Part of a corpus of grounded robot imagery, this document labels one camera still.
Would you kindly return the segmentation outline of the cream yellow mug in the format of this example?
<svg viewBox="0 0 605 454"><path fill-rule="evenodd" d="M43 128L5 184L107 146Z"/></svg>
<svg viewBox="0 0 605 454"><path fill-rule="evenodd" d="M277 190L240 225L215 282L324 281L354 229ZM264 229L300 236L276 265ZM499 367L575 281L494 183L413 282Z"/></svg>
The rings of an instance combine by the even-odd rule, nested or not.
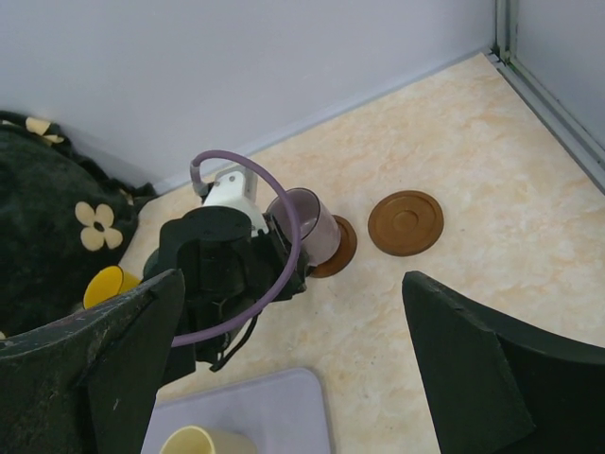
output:
<svg viewBox="0 0 605 454"><path fill-rule="evenodd" d="M173 432L161 454L254 454L257 447L244 435L213 428L187 426Z"/></svg>

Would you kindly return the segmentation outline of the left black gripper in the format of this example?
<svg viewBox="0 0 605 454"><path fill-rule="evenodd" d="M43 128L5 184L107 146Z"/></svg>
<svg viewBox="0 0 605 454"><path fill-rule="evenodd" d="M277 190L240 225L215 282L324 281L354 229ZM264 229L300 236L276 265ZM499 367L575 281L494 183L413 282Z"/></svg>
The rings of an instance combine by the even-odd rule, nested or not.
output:
<svg viewBox="0 0 605 454"><path fill-rule="evenodd" d="M143 281L163 271L181 270L185 293L176 336L228 322L252 307L278 280L291 243L273 215L262 215L268 233L254 232L250 218L227 207L198 208L165 223L159 248L147 259ZM272 302L306 291L309 255L301 248L296 267ZM194 344L173 347L164 374L192 374L196 362L218 372L248 342L258 318L251 318L241 340L228 351L244 325Z"/></svg>

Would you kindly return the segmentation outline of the dark brown coaster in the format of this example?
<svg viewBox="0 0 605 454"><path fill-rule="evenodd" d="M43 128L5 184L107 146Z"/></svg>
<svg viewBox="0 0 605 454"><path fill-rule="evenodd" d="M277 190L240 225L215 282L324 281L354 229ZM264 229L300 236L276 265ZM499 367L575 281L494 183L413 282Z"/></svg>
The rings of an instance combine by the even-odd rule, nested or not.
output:
<svg viewBox="0 0 605 454"><path fill-rule="evenodd" d="M444 214L431 195L416 190L393 193L372 209L368 232L383 253L411 256L432 247L444 228Z"/></svg>
<svg viewBox="0 0 605 454"><path fill-rule="evenodd" d="M313 278L327 278L343 271L353 260L357 249L357 235L349 220L334 215L340 232L340 241L335 254L326 262L321 263L310 271Z"/></svg>

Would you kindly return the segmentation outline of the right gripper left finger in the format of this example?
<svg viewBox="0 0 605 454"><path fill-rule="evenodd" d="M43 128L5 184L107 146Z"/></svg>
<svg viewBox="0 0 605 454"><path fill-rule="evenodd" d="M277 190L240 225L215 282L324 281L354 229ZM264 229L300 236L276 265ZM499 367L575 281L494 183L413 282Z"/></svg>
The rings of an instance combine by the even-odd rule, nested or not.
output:
<svg viewBox="0 0 605 454"><path fill-rule="evenodd" d="M140 452L183 298L182 273L165 271L2 340L2 452Z"/></svg>

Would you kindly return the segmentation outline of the purple glass mug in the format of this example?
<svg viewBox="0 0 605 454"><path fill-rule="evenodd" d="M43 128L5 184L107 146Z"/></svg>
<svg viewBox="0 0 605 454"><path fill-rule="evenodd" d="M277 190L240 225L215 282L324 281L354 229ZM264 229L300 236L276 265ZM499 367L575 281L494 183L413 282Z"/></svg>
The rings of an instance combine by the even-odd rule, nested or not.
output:
<svg viewBox="0 0 605 454"><path fill-rule="evenodd" d="M302 249L309 265L316 267L330 260L340 245L341 234L334 216L318 195L307 188L286 191L298 215Z"/></svg>

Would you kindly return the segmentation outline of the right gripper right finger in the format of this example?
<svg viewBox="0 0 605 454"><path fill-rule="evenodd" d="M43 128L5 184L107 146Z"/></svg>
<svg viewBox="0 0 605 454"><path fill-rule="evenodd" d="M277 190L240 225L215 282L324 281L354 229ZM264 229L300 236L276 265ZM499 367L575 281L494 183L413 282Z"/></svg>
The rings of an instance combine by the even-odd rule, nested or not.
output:
<svg viewBox="0 0 605 454"><path fill-rule="evenodd" d="M477 303L420 271L406 321L442 453L601 453L604 350Z"/></svg>

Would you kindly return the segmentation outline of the yellow glass mug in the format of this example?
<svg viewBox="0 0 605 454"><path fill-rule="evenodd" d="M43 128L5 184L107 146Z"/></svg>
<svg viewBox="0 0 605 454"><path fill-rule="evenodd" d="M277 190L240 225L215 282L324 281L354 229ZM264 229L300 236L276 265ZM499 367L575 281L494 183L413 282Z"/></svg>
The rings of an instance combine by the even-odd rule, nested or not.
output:
<svg viewBox="0 0 605 454"><path fill-rule="evenodd" d="M90 309L136 288L140 283L140 278L121 267L109 266L101 270L88 284L83 297L83 307Z"/></svg>

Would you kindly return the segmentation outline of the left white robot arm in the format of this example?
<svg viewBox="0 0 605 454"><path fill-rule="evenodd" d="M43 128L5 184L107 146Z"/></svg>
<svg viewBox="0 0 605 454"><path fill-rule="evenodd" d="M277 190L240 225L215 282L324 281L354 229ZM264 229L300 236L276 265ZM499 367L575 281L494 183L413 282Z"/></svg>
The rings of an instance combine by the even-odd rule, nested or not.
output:
<svg viewBox="0 0 605 454"><path fill-rule="evenodd" d="M143 277L182 272L177 335L203 331L252 307L278 280L291 243L285 223L255 203L257 177L237 166L216 176L202 206L165 223Z"/></svg>

